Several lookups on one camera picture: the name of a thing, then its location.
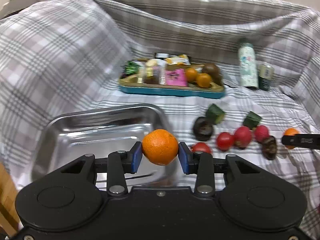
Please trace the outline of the red cherry tomato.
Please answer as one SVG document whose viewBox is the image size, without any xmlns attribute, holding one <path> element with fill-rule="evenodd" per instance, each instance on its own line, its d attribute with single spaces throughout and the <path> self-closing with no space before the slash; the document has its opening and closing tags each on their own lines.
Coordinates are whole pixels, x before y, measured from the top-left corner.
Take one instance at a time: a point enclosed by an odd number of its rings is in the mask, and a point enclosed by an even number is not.
<svg viewBox="0 0 320 240">
<path fill-rule="evenodd" d="M 193 152 L 206 152 L 209 154 L 212 153 L 210 147 L 204 142 L 198 142 L 195 145 L 191 146 L 191 150 Z"/>
<path fill-rule="evenodd" d="M 221 151 L 229 150 L 234 144 L 234 137 L 231 133 L 222 132 L 216 139 L 216 146 Z"/>
</svg>

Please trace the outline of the orange mandarin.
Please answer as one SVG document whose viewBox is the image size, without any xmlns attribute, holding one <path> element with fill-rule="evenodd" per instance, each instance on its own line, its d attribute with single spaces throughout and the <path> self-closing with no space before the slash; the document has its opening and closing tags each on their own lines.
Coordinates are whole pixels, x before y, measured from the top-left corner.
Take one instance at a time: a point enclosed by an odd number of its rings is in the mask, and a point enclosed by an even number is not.
<svg viewBox="0 0 320 240">
<path fill-rule="evenodd" d="M 142 152 L 151 163 L 165 166 L 176 158 L 178 141 L 167 130 L 157 129 L 143 138 Z"/>
<path fill-rule="evenodd" d="M 295 135 L 295 134 L 299 134 L 299 131 L 296 130 L 295 128 L 288 128 L 285 132 L 284 135 Z M 292 150 L 295 147 L 294 146 L 285 146 L 287 149 Z"/>
</svg>

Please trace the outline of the dark round water chestnut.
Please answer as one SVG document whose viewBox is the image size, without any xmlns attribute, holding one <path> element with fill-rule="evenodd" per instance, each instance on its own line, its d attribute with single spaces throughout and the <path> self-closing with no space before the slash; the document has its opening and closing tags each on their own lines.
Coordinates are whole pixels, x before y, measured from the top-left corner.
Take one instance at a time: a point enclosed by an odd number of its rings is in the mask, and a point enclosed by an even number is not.
<svg viewBox="0 0 320 240">
<path fill-rule="evenodd" d="M 213 125 L 206 117 L 201 116 L 195 120 L 193 134 L 198 141 L 208 141 L 213 133 Z"/>
</svg>

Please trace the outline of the left red radish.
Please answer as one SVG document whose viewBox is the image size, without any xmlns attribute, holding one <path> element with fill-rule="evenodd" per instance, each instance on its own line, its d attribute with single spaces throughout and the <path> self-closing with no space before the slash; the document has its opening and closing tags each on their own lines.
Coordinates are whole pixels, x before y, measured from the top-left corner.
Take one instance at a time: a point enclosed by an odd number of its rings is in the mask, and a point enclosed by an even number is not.
<svg viewBox="0 0 320 240">
<path fill-rule="evenodd" d="M 235 146 L 246 148 L 252 140 L 252 131 L 246 126 L 241 126 L 234 132 L 233 137 Z"/>
</svg>

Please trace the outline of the red radish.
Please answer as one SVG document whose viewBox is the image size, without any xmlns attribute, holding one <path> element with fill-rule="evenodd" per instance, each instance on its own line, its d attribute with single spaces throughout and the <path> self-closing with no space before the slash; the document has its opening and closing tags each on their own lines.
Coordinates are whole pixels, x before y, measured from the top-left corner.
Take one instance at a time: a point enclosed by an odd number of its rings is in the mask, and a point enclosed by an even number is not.
<svg viewBox="0 0 320 240">
<path fill-rule="evenodd" d="M 234 132 L 233 137 L 235 146 L 246 148 L 252 140 L 252 131 L 246 126 L 241 126 Z"/>
<path fill-rule="evenodd" d="M 262 143 L 267 137 L 269 137 L 269 129 L 264 125 L 259 125 L 254 130 L 255 140 L 259 143 Z"/>
</svg>

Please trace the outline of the right red radish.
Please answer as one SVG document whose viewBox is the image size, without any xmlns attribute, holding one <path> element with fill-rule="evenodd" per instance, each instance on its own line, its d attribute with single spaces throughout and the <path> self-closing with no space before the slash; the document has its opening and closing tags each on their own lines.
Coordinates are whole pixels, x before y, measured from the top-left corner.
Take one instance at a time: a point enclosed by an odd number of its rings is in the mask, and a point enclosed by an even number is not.
<svg viewBox="0 0 320 240">
<path fill-rule="evenodd" d="M 269 137 L 269 129 L 264 125 L 259 125 L 254 130 L 255 140 L 259 143 L 262 143 L 267 137 Z"/>
</svg>

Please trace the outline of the left cucumber piece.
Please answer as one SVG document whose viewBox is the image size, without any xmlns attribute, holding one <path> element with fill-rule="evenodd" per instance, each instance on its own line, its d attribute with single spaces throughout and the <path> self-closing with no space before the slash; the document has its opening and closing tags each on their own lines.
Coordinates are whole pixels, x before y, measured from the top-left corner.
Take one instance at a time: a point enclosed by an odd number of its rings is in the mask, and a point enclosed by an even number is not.
<svg viewBox="0 0 320 240">
<path fill-rule="evenodd" d="M 205 116 L 212 124 L 217 125 L 224 119 L 225 112 L 213 103 L 208 107 Z"/>
</svg>

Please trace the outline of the cucumber piece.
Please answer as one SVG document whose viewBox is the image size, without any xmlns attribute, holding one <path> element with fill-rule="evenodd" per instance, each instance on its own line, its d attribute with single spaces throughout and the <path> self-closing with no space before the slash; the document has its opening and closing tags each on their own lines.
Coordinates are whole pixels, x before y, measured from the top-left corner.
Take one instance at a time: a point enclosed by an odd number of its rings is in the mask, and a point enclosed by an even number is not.
<svg viewBox="0 0 320 240">
<path fill-rule="evenodd" d="M 262 117 L 253 111 L 248 112 L 246 117 L 243 120 L 242 125 L 248 127 L 250 130 L 255 130 L 257 126 L 260 124 Z"/>
<path fill-rule="evenodd" d="M 208 107 L 205 116 L 212 124 L 217 125 L 224 119 L 225 112 L 213 103 Z"/>
</svg>

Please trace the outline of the stainless steel tray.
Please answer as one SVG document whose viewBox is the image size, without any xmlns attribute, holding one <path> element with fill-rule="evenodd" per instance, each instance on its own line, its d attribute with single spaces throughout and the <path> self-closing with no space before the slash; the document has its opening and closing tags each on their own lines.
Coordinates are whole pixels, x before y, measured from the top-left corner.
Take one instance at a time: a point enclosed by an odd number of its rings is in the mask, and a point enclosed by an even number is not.
<svg viewBox="0 0 320 240">
<path fill-rule="evenodd" d="M 56 117 L 43 130 L 31 162 L 30 181 L 86 154 L 106 158 L 128 151 L 156 129 L 172 132 L 166 114 L 149 103 L 74 112 Z"/>
</svg>

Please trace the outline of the right cucumber piece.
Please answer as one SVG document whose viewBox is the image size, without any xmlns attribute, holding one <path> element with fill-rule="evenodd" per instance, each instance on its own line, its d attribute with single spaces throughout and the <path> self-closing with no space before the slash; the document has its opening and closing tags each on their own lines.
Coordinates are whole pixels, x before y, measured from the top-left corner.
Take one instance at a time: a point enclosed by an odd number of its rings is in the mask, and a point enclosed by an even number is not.
<svg viewBox="0 0 320 240">
<path fill-rule="evenodd" d="M 246 117 L 243 120 L 242 125 L 248 127 L 250 130 L 255 130 L 257 126 L 260 124 L 262 117 L 253 111 L 248 112 Z"/>
</svg>

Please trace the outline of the small green can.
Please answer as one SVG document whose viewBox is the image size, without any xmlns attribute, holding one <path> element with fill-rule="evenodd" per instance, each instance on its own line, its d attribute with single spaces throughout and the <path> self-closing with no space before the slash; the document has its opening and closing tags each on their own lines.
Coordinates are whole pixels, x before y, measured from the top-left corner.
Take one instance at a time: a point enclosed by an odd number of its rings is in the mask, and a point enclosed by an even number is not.
<svg viewBox="0 0 320 240">
<path fill-rule="evenodd" d="M 268 91 L 273 78 L 274 68 L 266 65 L 260 64 L 258 67 L 258 85 L 259 89 Z"/>
</svg>

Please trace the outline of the right small orange in tin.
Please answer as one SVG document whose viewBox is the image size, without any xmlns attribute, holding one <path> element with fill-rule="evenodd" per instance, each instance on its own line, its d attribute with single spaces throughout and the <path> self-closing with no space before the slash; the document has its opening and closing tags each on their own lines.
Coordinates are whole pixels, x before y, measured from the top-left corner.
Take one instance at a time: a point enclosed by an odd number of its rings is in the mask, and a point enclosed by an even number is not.
<svg viewBox="0 0 320 240">
<path fill-rule="evenodd" d="M 196 83 L 200 88 L 209 88 L 211 86 L 212 77 L 207 73 L 199 73 L 196 76 Z"/>
</svg>

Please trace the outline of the small orange in tin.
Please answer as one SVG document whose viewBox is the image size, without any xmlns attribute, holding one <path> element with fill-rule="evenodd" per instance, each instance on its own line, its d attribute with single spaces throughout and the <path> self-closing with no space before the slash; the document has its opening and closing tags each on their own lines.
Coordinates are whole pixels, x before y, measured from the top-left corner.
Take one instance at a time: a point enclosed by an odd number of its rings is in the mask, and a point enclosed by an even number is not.
<svg viewBox="0 0 320 240">
<path fill-rule="evenodd" d="M 189 83 L 195 82 L 197 78 L 198 72 L 195 68 L 187 68 L 185 70 L 185 77 Z"/>
<path fill-rule="evenodd" d="M 196 76 L 196 83 L 200 88 L 209 88 L 211 86 L 212 77 L 207 73 L 199 73 Z"/>
</svg>

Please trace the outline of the pink snack packet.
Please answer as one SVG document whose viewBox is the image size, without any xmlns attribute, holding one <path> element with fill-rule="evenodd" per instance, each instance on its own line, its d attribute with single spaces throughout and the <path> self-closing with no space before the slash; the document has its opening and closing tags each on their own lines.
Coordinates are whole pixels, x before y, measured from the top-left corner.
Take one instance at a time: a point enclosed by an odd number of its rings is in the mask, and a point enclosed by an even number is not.
<svg viewBox="0 0 320 240">
<path fill-rule="evenodd" d="M 166 70 L 165 83 L 169 86 L 187 87 L 187 79 L 185 77 L 184 69 Z"/>
</svg>

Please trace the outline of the brown cake clear packet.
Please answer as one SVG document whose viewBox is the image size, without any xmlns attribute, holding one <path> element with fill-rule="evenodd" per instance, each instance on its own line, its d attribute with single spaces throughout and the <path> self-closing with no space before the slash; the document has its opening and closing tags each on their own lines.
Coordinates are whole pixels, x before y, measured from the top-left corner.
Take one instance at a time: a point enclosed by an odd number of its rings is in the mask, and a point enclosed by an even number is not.
<svg viewBox="0 0 320 240">
<path fill-rule="evenodd" d="M 146 66 L 143 74 L 143 83 L 165 85 L 165 66 Z"/>
</svg>

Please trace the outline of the left small orange in tin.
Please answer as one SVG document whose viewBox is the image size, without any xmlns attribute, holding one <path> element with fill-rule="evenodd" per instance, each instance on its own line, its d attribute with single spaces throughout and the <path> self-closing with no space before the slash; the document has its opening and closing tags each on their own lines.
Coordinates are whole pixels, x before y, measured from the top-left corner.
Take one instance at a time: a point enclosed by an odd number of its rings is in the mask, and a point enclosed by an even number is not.
<svg viewBox="0 0 320 240">
<path fill-rule="evenodd" d="M 189 83 L 195 82 L 197 78 L 198 72 L 195 68 L 187 68 L 185 70 L 185 77 Z"/>
</svg>

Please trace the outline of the blue gold snack tin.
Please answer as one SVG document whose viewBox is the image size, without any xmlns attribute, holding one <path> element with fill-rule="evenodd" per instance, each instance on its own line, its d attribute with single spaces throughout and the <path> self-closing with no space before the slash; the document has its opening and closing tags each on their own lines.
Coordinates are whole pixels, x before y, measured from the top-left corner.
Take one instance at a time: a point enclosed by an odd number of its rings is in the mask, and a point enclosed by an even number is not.
<svg viewBox="0 0 320 240">
<path fill-rule="evenodd" d="M 225 95 L 224 85 L 219 86 L 216 83 L 213 83 L 213 81 L 211 82 L 211 86 L 209 88 L 200 88 L 196 81 L 192 83 L 187 82 L 187 87 L 169 86 L 166 83 L 165 85 L 151 85 L 143 83 L 143 74 L 146 67 L 145 63 L 148 60 L 149 59 L 131 60 L 140 65 L 139 72 L 130 76 L 126 76 L 122 72 L 118 79 L 118 84 L 122 92 L 143 95 L 200 96 L 209 99 L 219 99 Z M 190 62 L 189 66 L 169 65 L 166 63 L 165 71 L 182 68 L 185 72 L 187 68 L 192 67 L 195 68 L 199 74 L 202 73 L 203 66 L 204 64 L 195 62 Z"/>
</svg>

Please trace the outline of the brown kiwi fruit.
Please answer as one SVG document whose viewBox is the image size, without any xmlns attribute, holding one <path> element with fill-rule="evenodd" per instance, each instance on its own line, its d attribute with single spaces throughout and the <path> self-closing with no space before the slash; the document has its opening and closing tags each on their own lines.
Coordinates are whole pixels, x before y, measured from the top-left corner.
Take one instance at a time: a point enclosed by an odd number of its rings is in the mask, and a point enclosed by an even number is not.
<svg viewBox="0 0 320 240">
<path fill-rule="evenodd" d="M 208 74 L 213 83 L 216 83 L 219 86 L 222 86 L 222 74 L 220 68 L 214 63 L 206 63 L 202 68 L 202 72 Z"/>
</svg>

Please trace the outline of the green foil candy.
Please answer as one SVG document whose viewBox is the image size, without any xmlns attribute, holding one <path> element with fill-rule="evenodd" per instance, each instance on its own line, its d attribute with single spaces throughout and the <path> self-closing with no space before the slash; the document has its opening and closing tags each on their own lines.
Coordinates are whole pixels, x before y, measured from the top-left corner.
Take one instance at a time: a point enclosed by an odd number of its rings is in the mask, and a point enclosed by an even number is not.
<svg viewBox="0 0 320 240">
<path fill-rule="evenodd" d="M 135 61 L 127 61 L 123 66 L 123 74 L 126 76 L 134 75 L 139 72 L 140 65 Z"/>
</svg>

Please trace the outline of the plaid bed sheet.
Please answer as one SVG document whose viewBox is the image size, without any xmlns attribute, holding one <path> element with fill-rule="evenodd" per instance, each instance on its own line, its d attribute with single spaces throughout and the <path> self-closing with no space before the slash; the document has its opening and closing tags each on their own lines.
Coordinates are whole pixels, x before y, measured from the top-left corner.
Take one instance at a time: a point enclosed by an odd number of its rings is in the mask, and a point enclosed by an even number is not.
<svg viewBox="0 0 320 240">
<path fill-rule="evenodd" d="M 241 39 L 274 68 L 268 91 L 240 84 Z M 17 187 L 41 132 L 56 116 L 151 103 L 178 140 L 212 103 L 199 97 L 129 95 L 123 64 L 156 52 L 217 64 L 234 87 L 216 100 L 226 113 L 218 131 L 239 127 L 253 111 L 274 136 L 293 127 L 319 132 L 319 12 L 279 0 L 49 0 L 1 20 L 1 162 Z"/>
</svg>

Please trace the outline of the white round pastry packet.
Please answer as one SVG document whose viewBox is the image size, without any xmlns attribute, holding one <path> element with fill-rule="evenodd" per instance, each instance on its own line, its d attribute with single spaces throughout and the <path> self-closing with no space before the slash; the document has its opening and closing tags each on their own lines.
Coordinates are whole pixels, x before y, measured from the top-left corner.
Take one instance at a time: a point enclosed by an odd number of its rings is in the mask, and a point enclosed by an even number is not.
<svg viewBox="0 0 320 240">
<path fill-rule="evenodd" d="M 146 67 L 164 67 L 166 66 L 166 61 L 161 59 L 149 59 L 145 63 Z"/>
</svg>

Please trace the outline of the yellow white pastry packet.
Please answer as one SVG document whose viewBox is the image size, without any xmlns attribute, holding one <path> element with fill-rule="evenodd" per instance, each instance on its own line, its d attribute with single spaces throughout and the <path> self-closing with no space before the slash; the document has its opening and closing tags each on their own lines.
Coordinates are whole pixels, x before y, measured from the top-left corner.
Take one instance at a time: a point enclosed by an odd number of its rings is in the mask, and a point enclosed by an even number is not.
<svg viewBox="0 0 320 240">
<path fill-rule="evenodd" d="M 179 65 L 179 66 L 190 65 L 189 57 L 185 54 L 182 54 L 179 56 L 167 57 L 165 60 L 169 65 Z"/>
</svg>

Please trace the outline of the white cartoon thermos bottle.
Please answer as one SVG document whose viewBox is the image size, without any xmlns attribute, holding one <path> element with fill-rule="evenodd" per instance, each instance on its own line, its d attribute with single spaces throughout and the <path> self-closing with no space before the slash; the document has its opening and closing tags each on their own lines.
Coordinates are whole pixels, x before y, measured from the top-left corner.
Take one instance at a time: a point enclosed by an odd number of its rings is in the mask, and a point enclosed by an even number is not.
<svg viewBox="0 0 320 240">
<path fill-rule="evenodd" d="M 243 87 L 258 89 L 258 72 L 253 45 L 241 39 L 238 48 L 240 84 Z"/>
</svg>

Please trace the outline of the wooden furniture edge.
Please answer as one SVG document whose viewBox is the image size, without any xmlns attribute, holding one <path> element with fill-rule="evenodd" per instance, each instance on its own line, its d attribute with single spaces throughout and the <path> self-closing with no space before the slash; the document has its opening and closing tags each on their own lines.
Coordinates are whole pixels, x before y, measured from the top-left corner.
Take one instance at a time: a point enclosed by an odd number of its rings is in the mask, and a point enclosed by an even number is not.
<svg viewBox="0 0 320 240">
<path fill-rule="evenodd" d="M 20 219 L 15 209 L 15 199 L 18 192 L 3 164 L 0 167 L 0 180 L 1 228 L 11 237 L 18 232 L 20 224 Z"/>
</svg>

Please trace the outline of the cardboard box in background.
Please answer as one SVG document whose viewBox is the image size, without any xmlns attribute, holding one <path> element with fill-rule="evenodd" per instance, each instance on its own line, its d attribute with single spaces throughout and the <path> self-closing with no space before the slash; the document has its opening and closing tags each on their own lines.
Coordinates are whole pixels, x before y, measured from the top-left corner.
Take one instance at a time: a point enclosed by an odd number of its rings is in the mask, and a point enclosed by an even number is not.
<svg viewBox="0 0 320 240">
<path fill-rule="evenodd" d="M 1 20 L 15 15 L 23 9 L 37 3 L 39 0 L 10 0 L 1 6 Z"/>
</svg>

